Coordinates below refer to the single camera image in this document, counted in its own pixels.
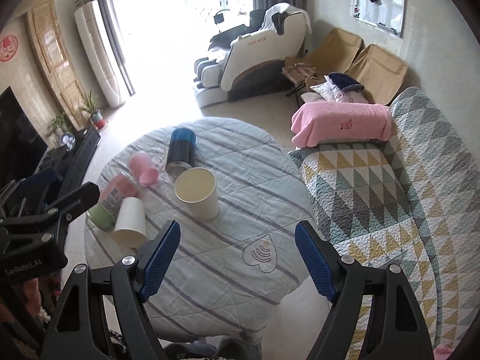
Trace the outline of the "white paper cup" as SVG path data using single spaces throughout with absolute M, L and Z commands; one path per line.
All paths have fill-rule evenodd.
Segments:
M 145 207 L 137 197 L 126 197 L 118 213 L 112 239 L 118 244 L 137 249 L 147 241 Z
M 195 167 L 184 171 L 174 183 L 174 192 L 196 219 L 207 221 L 217 216 L 216 177 L 209 169 Z

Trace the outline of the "pink plastic cup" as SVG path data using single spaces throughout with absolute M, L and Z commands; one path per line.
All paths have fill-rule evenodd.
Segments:
M 159 179 L 159 170 L 151 156 L 143 151 L 133 153 L 128 160 L 128 169 L 140 186 L 149 187 Z

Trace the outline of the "pink green cylindrical can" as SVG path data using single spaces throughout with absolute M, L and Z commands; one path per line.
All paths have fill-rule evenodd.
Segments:
M 106 184 L 97 204 L 86 215 L 97 228 L 110 231 L 116 224 L 123 200 L 137 195 L 138 189 L 134 182 L 126 174 L 120 173 Z

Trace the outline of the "black TV cabinet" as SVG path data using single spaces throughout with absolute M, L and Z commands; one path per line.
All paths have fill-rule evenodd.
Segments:
M 100 138 L 99 132 L 90 126 L 75 134 L 76 142 L 71 150 L 67 150 L 66 145 L 63 145 L 46 153 L 38 171 L 53 169 L 56 172 L 56 180 L 42 191 L 44 206 L 53 203 L 82 184 Z

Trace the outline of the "black television screen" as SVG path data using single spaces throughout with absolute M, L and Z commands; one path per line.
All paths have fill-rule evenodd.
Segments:
M 11 87 L 0 100 L 0 187 L 30 177 L 38 168 L 47 144 L 32 126 Z

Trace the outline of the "pink cloth on floor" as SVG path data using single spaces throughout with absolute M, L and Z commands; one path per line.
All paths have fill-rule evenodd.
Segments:
M 448 358 L 452 355 L 453 350 L 452 348 L 446 345 L 438 345 L 433 350 L 433 359 L 434 360 L 448 360 Z

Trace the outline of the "potted plant red pot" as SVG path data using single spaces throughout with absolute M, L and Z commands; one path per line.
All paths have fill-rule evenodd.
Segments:
M 86 94 L 80 109 L 88 116 L 89 121 L 98 132 L 103 131 L 107 126 L 107 121 L 98 108 L 97 97 L 93 94 L 92 90 Z

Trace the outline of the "dark blue metal can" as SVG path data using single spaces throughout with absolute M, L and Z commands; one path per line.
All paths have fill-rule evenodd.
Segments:
M 165 170 L 176 179 L 194 167 L 196 135 L 186 127 L 176 128 L 171 135 Z

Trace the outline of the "triangle patterned sofa quilt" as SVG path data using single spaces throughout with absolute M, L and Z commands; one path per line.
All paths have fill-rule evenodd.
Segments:
M 456 348 L 479 313 L 479 167 L 416 87 L 391 102 L 388 141 L 290 153 L 313 218 L 340 254 L 399 265 L 433 346 Z

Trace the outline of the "light striped quilted tablecloth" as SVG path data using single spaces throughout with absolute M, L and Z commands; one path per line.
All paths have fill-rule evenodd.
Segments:
M 219 212 L 210 221 L 193 217 L 167 173 L 140 189 L 149 238 L 168 220 L 181 227 L 175 256 L 145 311 L 161 339 L 227 335 L 257 342 L 281 300 L 308 276 L 294 232 L 298 222 L 312 220 L 312 204 L 298 167 L 263 129 L 220 117 L 189 129 L 196 165 L 216 178 Z

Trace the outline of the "white standing air conditioner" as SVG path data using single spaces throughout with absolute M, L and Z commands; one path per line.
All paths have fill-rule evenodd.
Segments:
M 74 13 L 85 53 L 110 108 L 125 104 L 128 91 L 108 39 L 97 0 L 86 2 Z

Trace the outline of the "pink fleece blanket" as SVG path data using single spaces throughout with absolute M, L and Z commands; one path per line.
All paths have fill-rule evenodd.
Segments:
M 380 104 L 308 102 L 293 114 L 290 130 L 292 144 L 299 148 L 331 141 L 388 141 L 392 117 Z

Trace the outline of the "white massage chair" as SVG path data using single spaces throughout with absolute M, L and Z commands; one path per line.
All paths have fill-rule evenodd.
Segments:
M 311 33 L 306 10 L 280 2 L 250 12 L 250 23 L 210 40 L 206 56 L 193 64 L 195 96 L 204 108 L 287 89 L 281 70 L 303 50 Z

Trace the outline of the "dark blue folded garment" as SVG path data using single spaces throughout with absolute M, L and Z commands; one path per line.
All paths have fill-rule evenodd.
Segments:
M 328 78 L 343 92 L 361 91 L 365 87 L 345 73 L 332 72 Z

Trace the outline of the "wall whiteboard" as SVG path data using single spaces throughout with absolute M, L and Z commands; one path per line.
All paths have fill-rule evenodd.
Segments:
M 406 0 L 354 0 L 352 16 L 365 24 L 402 38 Z

